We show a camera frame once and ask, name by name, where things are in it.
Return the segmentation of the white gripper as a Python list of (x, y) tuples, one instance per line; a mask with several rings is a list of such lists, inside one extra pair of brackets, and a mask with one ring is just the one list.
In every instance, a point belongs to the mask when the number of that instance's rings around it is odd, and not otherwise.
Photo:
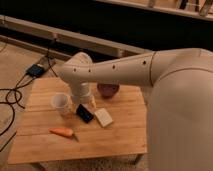
[(88, 83), (81, 83), (71, 85), (71, 99), (75, 104), (88, 103), (92, 98), (90, 85)]

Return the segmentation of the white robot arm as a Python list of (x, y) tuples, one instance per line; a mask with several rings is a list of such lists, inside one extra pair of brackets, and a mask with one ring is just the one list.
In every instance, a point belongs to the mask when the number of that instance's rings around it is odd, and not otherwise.
[(92, 82), (147, 90), (149, 171), (213, 171), (213, 51), (153, 51), (99, 63), (79, 52), (59, 77), (75, 103), (91, 99)]

